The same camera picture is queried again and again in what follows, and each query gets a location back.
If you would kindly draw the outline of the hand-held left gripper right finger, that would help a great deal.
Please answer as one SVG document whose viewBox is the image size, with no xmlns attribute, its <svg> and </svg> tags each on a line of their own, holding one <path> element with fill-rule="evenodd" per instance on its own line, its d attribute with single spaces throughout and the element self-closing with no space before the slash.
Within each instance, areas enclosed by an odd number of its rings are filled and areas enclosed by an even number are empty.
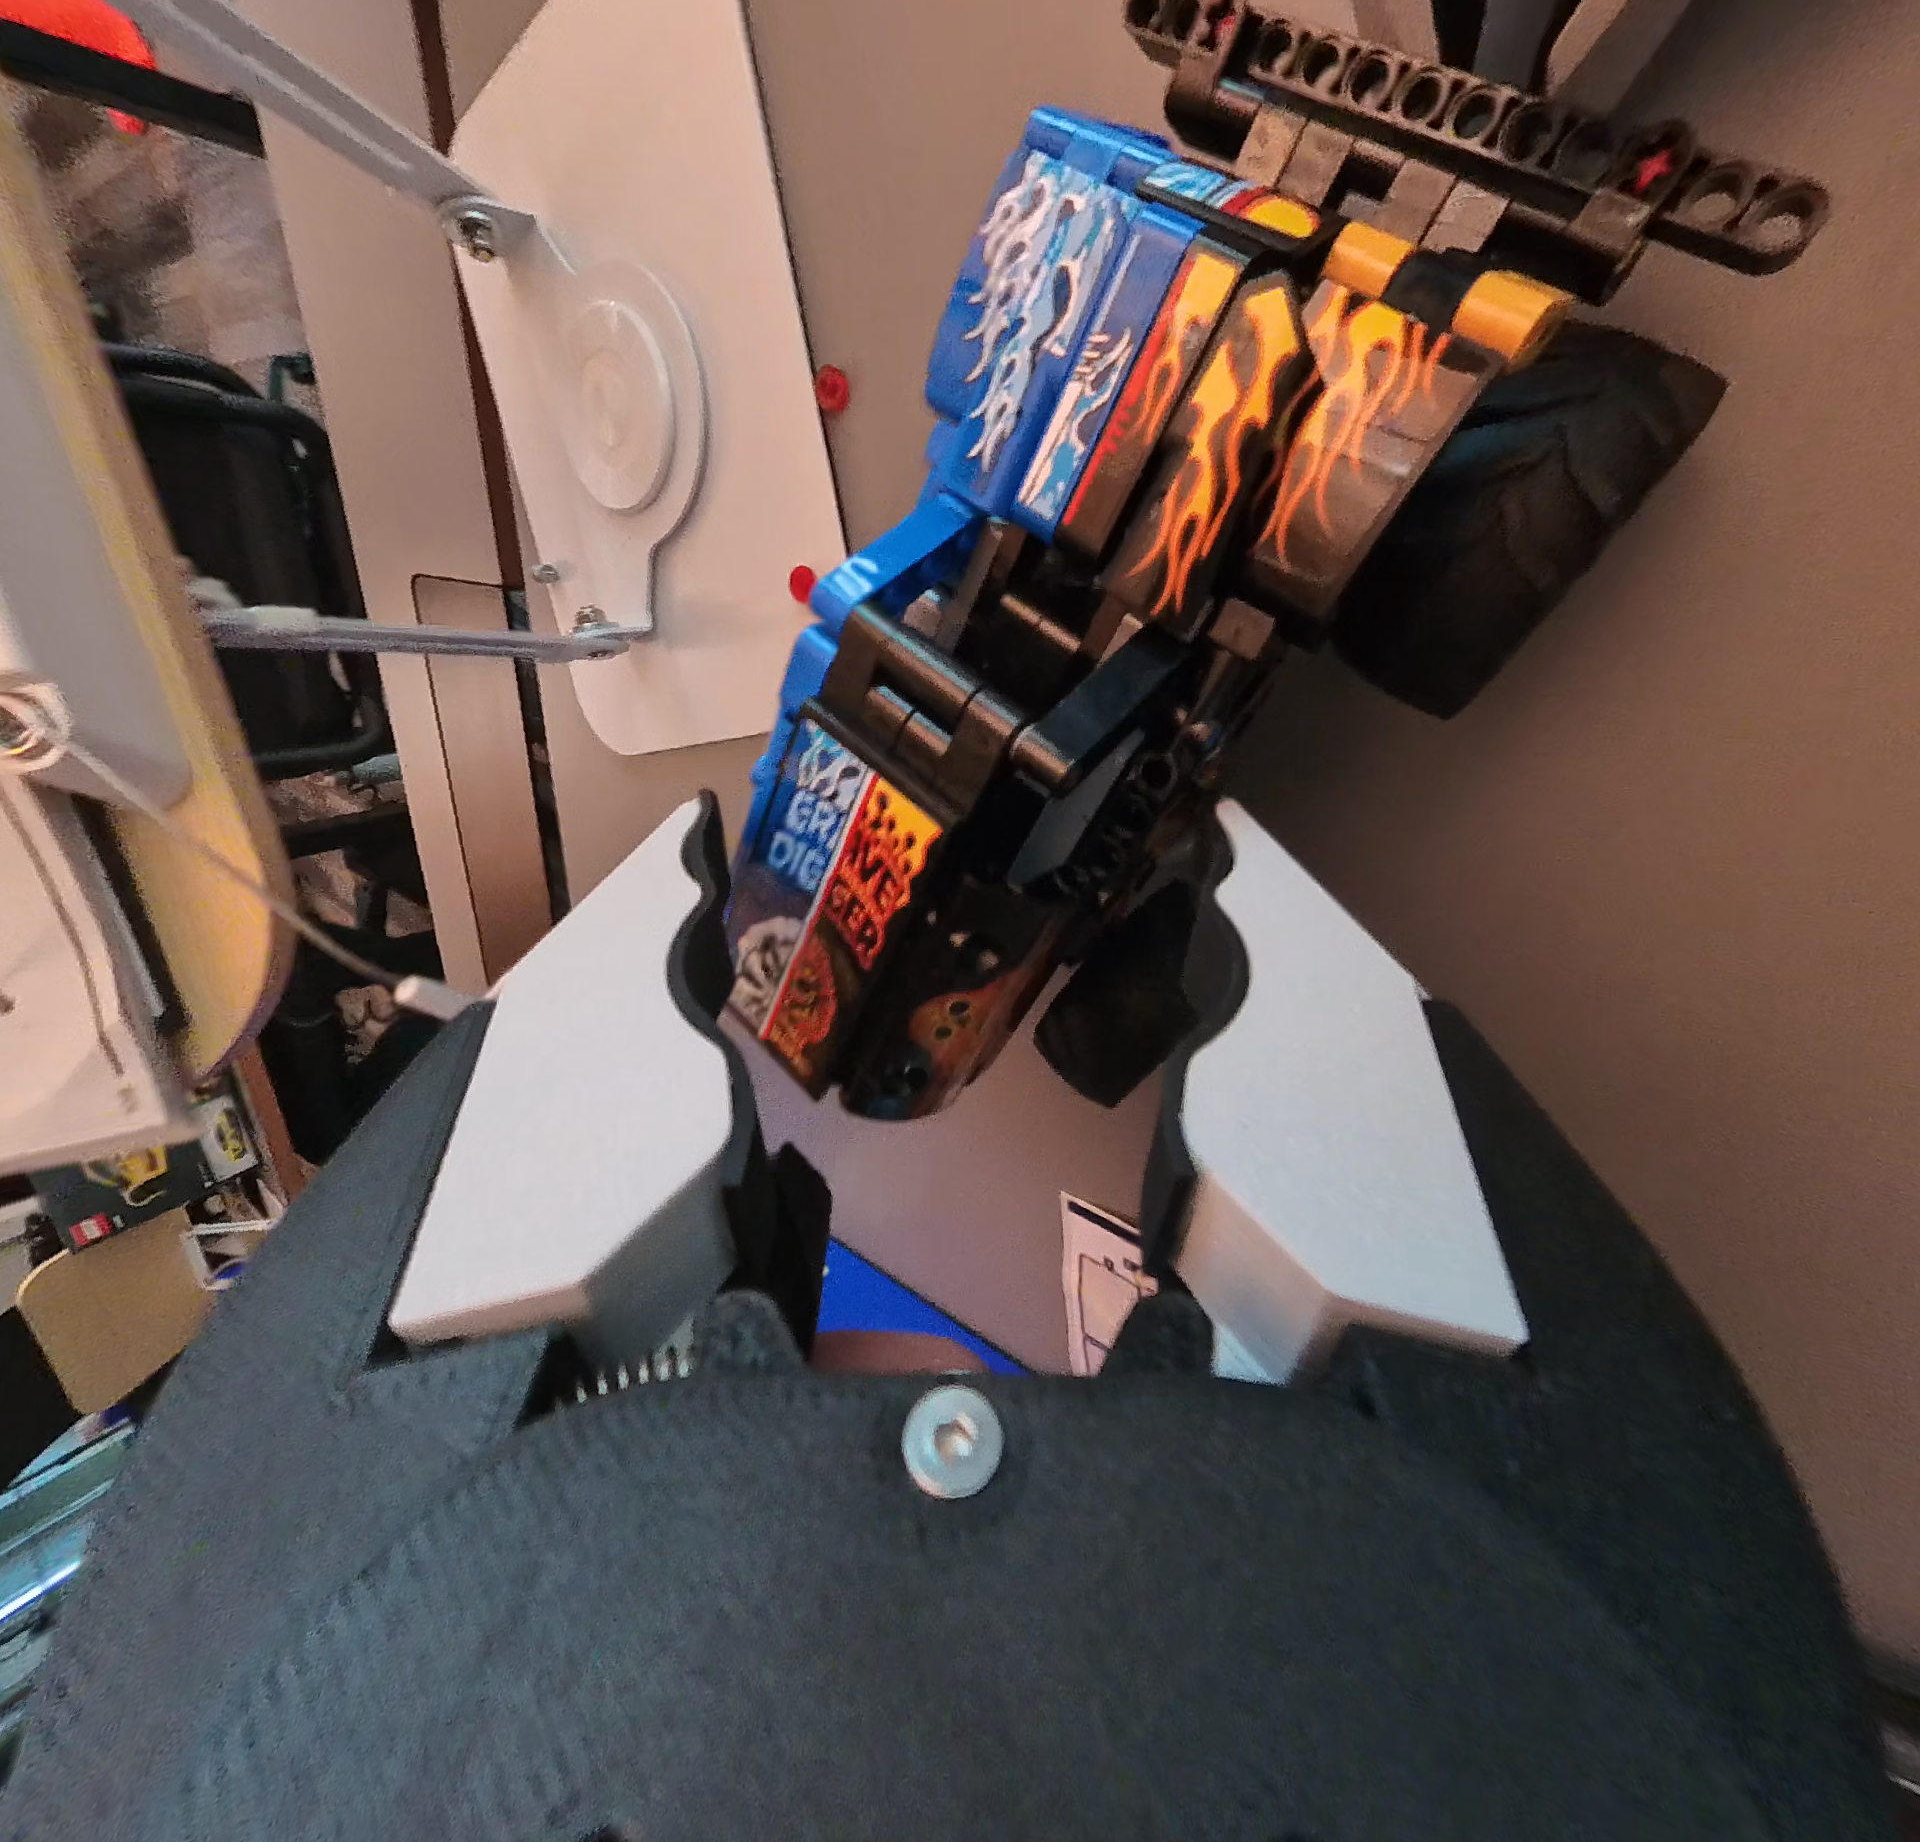
<svg viewBox="0 0 1920 1842">
<path fill-rule="evenodd" d="M 1242 800 L 1211 806 L 1139 1244 L 1219 1382 L 1320 1371 L 1378 1326 L 1520 1351 L 1523 1306 L 1433 998 Z"/>
</svg>

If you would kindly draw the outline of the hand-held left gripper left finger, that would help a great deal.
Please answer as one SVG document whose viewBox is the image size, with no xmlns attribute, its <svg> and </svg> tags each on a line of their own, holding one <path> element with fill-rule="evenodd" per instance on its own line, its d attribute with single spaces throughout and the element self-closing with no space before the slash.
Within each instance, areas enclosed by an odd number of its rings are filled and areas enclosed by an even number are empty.
<svg viewBox="0 0 1920 1842">
<path fill-rule="evenodd" d="M 699 1311 L 760 1293 L 813 1351 L 833 1182 L 760 1141 L 723 903 L 728 835 L 694 792 L 492 988 L 403 1347 L 559 1331 L 587 1371 L 688 1371 Z"/>
</svg>

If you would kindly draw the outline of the brick-built monster truck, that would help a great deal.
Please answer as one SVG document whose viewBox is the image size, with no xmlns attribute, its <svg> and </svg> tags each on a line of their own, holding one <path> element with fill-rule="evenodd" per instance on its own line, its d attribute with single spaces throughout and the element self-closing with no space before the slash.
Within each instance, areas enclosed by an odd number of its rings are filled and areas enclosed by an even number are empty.
<svg viewBox="0 0 1920 1842">
<path fill-rule="evenodd" d="M 926 359 L 926 486 L 813 589 L 728 1012 L 871 1118 L 1038 1047 L 1118 1107 L 1223 759 L 1471 398 L 1670 242 L 1790 271 L 1834 192 L 1252 0 L 1125 0 L 1174 137 L 1038 107 Z"/>
</svg>

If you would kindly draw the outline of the red rim toy wheel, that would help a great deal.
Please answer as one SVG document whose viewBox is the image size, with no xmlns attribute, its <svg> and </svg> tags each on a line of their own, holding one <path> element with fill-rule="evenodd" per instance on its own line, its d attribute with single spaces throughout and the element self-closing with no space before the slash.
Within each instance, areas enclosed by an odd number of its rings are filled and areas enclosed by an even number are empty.
<svg viewBox="0 0 1920 1842">
<path fill-rule="evenodd" d="M 1453 717 L 1695 450 L 1732 382 L 1658 342 L 1564 322 L 1497 372 L 1415 476 L 1328 654 L 1378 691 Z"/>
</svg>

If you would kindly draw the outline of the grey desk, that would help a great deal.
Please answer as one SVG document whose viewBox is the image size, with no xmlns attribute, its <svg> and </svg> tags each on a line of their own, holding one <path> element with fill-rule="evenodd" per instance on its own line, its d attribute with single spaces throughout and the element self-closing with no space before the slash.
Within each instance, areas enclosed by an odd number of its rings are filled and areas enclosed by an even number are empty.
<svg viewBox="0 0 1920 1842">
<path fill-rule="evenodd" d="M 1125 0 L 743 0 L 845 538 L 926 476 L 926 342 L 1038 105 L 1158 132 Z M 1261 0 L 1338 29 L 1345 0 Z M 1455 717 L 1328 657 L 1248 806 L 1545 1101 L 1758 1385 L 1858 1640 L 1916 1672 L 1916 34 L 1695 0 L 1637 112 L 1834 192 L 1774 276 L 1653 252 L 1610 322 L 1732 392 Z"/>
</svg>

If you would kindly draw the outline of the sticker sheet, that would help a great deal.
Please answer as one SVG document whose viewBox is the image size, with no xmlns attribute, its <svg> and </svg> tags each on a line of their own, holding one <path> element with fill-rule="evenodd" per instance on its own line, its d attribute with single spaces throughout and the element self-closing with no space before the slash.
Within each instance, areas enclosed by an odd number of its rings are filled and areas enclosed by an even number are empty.
<svg viewBox="0 0 1920 1842">
<path fill-rule="evenodd" d="M 1158 1296 L 1139 1220 L 1059 1190 L 1059 1317 L 1077 1382 L 1106 1371 L 1139 1296 Z"/>
</svg>

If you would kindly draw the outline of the blue storage bin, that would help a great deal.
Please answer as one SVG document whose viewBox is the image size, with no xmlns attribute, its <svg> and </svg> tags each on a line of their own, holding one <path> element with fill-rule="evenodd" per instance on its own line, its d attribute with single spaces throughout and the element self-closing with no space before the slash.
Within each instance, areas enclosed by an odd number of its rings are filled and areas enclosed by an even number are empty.
<svg viewBox="0 0 1920 1842">
<path fill-rule="evenodd" d="M 822 1251 L 814 1331 L 926 1331 L 970 1347 L 988 1371 L 1029 1371 L 988 1331 L 963 1326 L 956 1311 L 897 1286 L 887 1267 L 856 1258 L 845 1235 L 833 1235 Z"/>
</svg>

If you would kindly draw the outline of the black and yellow box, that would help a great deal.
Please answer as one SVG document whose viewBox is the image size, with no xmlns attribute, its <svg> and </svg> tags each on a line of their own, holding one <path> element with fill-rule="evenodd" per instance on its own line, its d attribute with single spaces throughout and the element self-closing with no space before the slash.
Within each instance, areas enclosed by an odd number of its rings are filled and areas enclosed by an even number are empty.
<svg viewBox="0 0 1920 1842">
<path fill-rule="evenodd" d="M 222 1090 L 191 1107 L 184 1141 L 32 1171 L 25 1195 L 53 1220 L 62 1251 L 95 1251 L 162 1216 L 214 1231 L 214 1220 L 253 1220 L 284 1209 L 261 1155 L 261 1127 L 244 1101 Z"/>
</svg>

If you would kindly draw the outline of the black office chair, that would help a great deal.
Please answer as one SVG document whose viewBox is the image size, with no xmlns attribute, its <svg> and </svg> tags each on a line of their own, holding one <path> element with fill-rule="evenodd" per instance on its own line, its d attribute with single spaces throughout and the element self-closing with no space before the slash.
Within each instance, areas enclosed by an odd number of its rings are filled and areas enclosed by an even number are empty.
<svg viewBox="0 0 1920 1842">
<path fill-rule="evenodd" d="M 326 426 L 184 346 L 108 342 L 130 432 L 151 460 L 177 555 L 236 602 L 364 620 L 364 569 Z M 375 657 L 217 654 L 253 769 L 340 776 L 393 747 Z"/>
</svg>

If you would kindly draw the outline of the white book stand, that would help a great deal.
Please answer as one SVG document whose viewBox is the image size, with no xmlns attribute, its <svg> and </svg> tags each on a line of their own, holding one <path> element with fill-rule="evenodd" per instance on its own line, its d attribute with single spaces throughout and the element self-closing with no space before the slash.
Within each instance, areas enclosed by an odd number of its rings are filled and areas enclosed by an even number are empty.
<svg viewBox="0 0 1920 1842">
<path fill-rule="evenodd" d="M 597 747 L 760 740 L 845 564 L 743 0 L 546 0 L 449 149 L 317 67 L 293 0 L 116 0 L 465 286 L 551 635 Z M 293 884 L 25 149 L 4 143 L 4 1177 L 191 1132 L 265 1029 Z"/>
</svg>

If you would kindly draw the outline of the orange traffic cone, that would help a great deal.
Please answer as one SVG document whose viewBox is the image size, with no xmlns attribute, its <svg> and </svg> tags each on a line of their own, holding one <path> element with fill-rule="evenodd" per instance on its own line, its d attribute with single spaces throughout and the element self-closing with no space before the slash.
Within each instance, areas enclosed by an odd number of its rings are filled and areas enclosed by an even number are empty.
<svg viewBox="0 0 1920 1842">
<path fill-rule="evenodd" d="M 151 34 L 108 0 L 0 0 L 0 17 L 158 67 Z"/>
</svg>

